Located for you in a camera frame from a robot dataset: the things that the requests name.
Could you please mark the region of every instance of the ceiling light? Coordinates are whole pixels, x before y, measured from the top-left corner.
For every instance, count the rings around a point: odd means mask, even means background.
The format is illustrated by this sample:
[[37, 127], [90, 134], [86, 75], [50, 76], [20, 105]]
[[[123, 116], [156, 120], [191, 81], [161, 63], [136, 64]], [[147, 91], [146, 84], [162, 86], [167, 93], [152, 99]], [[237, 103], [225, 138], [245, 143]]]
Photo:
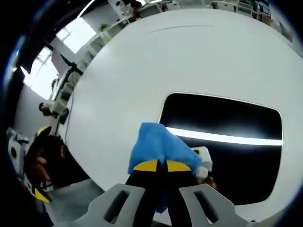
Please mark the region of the ceiling light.
[[151, 0], [151, 1], [149, 1], [149, 3], [151, 4], [151, 3], [157, 3], [157, 2], [160, 2], [160, 1], [162, 1], [162, 0]]
[[237, 144], [248, 144], [248, 145], [262, 145], [262, 146], [282, 146], [283, 140], [269, 140], [269, 139], [257, 139], [257, 138], [245, 138], [237, 136], [225, 136], [217, 135], [199, 131], [190, 131], [184, 129], [175, 129], [166, 127], [168, 131], [176, 136], [183, 136], [188, 138], [209, 140], [225, 143], [237, 143]]
[[77, 18], [80, 18], [82, 16], [82, 14], [87, 10], [87, 8], [94, 2], [95, 0], [91, 0], [86, 7], [83, 8], [83, 10], [81, 10], [80, 14], [77, 16]]

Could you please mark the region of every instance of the blue cloth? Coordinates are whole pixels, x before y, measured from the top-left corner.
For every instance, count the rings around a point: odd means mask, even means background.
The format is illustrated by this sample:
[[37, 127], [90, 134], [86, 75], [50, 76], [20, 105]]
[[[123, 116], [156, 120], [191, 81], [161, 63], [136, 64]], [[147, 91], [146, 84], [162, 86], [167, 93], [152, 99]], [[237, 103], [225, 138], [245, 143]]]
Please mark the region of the blue cloth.
[[184, 163], [193, 173], [201, 165], [201, 157], [193, 152], [181, 139], [171, 134], [159, 123], [142, 123], [137, 142], [129, 160], [128, 174], [133, 168], [145, 161], [158, 159]]

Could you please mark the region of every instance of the person's hand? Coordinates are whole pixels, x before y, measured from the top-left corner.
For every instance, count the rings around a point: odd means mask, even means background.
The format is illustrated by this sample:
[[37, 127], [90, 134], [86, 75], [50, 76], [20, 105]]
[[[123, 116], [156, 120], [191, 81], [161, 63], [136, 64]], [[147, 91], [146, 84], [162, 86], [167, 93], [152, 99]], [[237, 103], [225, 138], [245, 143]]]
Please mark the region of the person's hand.
[[65, 158], [65, 152], [64, 152], [63, 146], [61, 146], [61, 148], [60, 148], [60, 155], [62, 158]]
[[34, 176], [36, 183], [42, 184], [43, 188], [46, 188], [51, 182], [51, 178], [45, 168], [46, 164], [47, 161], [42, 156], [38, 156], [35, 162], [31, 164], [32, 176]]
[[205, 183], [208, 184], [209, 186], [211, 186], [212, 188], [217, 189], [217, 185], [214, 182], [213, 178], [211, 176], [208, 176], [206, 179], [204, 179]]

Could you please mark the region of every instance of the black screen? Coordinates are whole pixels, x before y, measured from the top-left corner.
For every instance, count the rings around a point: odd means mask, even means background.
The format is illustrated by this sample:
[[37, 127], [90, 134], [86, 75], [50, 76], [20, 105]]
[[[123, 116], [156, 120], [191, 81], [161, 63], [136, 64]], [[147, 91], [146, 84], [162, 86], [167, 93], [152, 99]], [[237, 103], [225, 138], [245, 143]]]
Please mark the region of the black screen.
[[[160, 123], [166, 127], [219, 135], [282, 139], [278, 111], [236, 100], [172, 94]], [[180, 137], [189, 147], [206, 146], [218, 191], [235, 205], [264, 201], [276, 182], [281, 146], [246, 145]]]

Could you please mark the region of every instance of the white table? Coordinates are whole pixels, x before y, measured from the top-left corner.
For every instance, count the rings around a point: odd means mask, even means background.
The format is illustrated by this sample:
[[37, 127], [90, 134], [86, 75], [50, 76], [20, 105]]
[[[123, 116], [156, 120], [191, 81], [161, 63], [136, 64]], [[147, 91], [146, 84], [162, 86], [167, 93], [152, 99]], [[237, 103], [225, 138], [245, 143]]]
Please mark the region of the white table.
[[[284, 208], [303, 178], [302, 72], [303, 60], [282, 35], [249, 17], [215, 9], [147, 17], [115, 36], [84, 72], [74, 90], [67, 145], [107, 190], [125, 183], [140, 124], [157, 122], [173, 92], [275, 108], [284, 140], [276, 185], [266, 201], [236, 206], [238, 215], [259, 221]], [[65, 130], [59, 129], [63, 137]]]

